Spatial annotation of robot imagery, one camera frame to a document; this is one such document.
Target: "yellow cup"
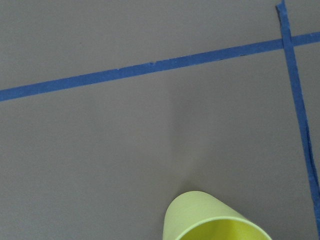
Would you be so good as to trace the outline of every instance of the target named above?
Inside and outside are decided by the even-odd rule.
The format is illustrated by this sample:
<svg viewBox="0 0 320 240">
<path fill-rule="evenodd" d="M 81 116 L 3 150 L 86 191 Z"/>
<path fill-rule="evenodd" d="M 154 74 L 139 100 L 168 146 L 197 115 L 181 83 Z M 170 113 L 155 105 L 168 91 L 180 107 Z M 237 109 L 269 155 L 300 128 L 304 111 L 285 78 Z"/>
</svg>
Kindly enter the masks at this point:
<svg viewBox="0 0 320 240">
<path fill-rule="evenodd" d="M 169 205 L 163 240 L 271 240 L 259 226 L 202 191 L 181 194 Z"/>
</svg>

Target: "tape line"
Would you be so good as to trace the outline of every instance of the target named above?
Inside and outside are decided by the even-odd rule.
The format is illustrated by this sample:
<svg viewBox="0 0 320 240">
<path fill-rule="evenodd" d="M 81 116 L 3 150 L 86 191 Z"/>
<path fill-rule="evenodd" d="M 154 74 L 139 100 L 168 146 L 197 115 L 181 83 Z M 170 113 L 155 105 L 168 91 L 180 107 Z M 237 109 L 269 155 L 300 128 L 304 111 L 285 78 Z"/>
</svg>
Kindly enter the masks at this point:
<svg viewBox="0 0 320 240">
<path fill-rule="evenodd" d="M 291 37 L 290 23 L 288 19 L 288 13 L 286 9 L 285 1 L 282 0 L 280 4 L 276 6 L 278 16 L 281 24 L 281 34 L 283 49 L 285 53 L 286 64 L 288 68 L 293 101 L 295 105 L 296 116 L 299 123 L 300 135 L 302 140 L 302 147 L 304 152 L 305 164 L 308 173 L 311 197 L 313 200 L 313 208 L 315 214 L 315 220 L 318 230 L 318 236 L 320 238 L 320 190 L 318 175 L 315 166 L 314 156 L 312 152 L 312 145 L 309 133 L 309 125 L 307 112 L 305 108 L 303 92 L 301 88 L 299 72 L 297 67 L 296 55 L 294 50 L 294 41 Z M 303 37 L 296 38 L 296 41 L 302 41 Z"/>
<path fill-rule="evenodd" d="M 320 32 L 299 35 L 293 38 L 293 44 L 295 46 L 311 44 L 316 42 L 320 42 Z M 18 86 L 0 90 L 0 102 L 90 84 L 156 73 L 160 71 L 184 68 L 193 65 L 264 53 L 279 50 L 282 48 L 283 42 L 281 39 L 269 40 L 243 46 L 236 46 L 188 56 L 171 58 L 157 62 L 144 63 L 118 69 L 84 74 L 80 76 L 72 76 L 57 80 Z"/>
</svg>

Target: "blue painter's tape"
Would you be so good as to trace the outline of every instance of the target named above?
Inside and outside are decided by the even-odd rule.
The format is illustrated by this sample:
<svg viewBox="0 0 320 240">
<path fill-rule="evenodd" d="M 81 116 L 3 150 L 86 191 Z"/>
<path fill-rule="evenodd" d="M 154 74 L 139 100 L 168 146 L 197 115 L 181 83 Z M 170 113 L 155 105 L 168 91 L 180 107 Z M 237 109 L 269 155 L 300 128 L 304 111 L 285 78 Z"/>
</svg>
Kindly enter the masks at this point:
<svg viewBox="0 0 320 240">
<path fill-rule="evenodd" d="M 320 189 L 319 189 L 318 175 L 317 175 L 317 170 L 315 167 L 315 161 L 314 161 L 313 152 L 312 152 L 307 112 L 305 108 L 303 92 L 302 92 L 300 78 L 299 78 L 296 55 L 294 50 L 294 43 L 291 37 L 290 23 L 288 19 L 288 13 L 287 13 L 285 1 L 282 0 L 282 2 L 278 4 L 276 8 L 278 11 L 280 24 L 281 24 L 283 49 L 285 53 L 286 64 L 288 67 L 288 73 L 289 73 L 289 78 L 291 83 L 296 116 L 297 116 L 299 128 L 300 128 L 300 135 L 301 135 L 304 158 L 305 158 L 305 163 L 306 163 L 306 168 L 308 173 L 311 197 L 313 200 L 313 208 L 314 208 L 316 225 L 318 229 L 318 236 L 320 238 Z M 296 42 L 298 43 L 302 42 L 303 38 L 304 37 L 296 38 Z"/>
<path fill-rule="evenodd" d="M 0 101 L 282 49 L 281 39 L 0 90 Z"/>
<path fill-rule="evenodd" d="M 292 37 L 292 43 L 295 47 L 306 44 L 314 44 L 318 42 L 320 42 L 320 32 L 313 32 Z"/>
</svg>

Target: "gray floor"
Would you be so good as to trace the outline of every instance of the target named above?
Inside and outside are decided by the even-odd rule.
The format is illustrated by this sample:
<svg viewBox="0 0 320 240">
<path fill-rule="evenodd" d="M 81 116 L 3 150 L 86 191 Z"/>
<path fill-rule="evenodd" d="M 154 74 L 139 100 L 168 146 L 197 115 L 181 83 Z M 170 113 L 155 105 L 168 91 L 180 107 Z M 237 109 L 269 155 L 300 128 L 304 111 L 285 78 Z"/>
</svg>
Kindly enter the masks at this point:
<svg viewBox="0 0 320 240">
<path fill-rule="evenodd" d="M 279 39 L 277 3 L 2 1 L 0 89 Z M 320 3 L 303 3 L 287 3 L 293 35 L 320 31 Z M 320 165 L 320 44 L 295 50 Z M 167 206 L 190 190 L 275 240 L 317 239 L 283 50 L 4 101 L 0 113 L 0 239 L 160 240 Z"/>
</svg>

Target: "cup rim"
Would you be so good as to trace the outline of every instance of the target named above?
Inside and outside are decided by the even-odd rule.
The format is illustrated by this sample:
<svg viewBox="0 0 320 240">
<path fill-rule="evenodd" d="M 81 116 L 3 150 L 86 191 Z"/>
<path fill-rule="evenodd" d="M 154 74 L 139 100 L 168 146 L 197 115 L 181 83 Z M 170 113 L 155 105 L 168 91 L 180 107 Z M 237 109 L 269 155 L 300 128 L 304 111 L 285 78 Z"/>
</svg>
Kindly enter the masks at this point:
<svg viewBox="0 0 320 240">
<path fill-rule="evenodd" d="M 187 229 L 185 229 L 181 234 L 178 235 L 178 237 L 175 238 L 175 240 L 180 240 L 184 235 L 186 235 L 188 232 L 190 232 L 192 229 L 208 223 L 208 222 L 213 222 L 213 221 L 218 221 L 218 220 L 233 220 L 233 221 L 238 221 L 238 222 L 242 222 L 245 223 L 247 225 L 250 225 L 251 227 L 259 230 L 259 232 L 261 232 L 268 240 L 272 240 L 271 237 L 258 225 L 254 224 L 253 222 L 240 218 L 240 217 L 234 217 L 234 216 L 216 216 L 216 217 L 210 217 L 210 218 L 206 218 L 204 220 L 198 221 L 197 223 L 189 226 Z"/>
</svg>

